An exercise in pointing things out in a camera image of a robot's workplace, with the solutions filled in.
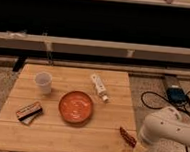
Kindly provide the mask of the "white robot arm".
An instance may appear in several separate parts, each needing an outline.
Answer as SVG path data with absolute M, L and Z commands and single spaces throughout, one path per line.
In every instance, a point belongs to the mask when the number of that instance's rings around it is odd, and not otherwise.
M 146 152 L 160 139 L 169 139 L 190 147 L 190 124 L 172 106 L 147 114 L 141 125 L 133 152 Z

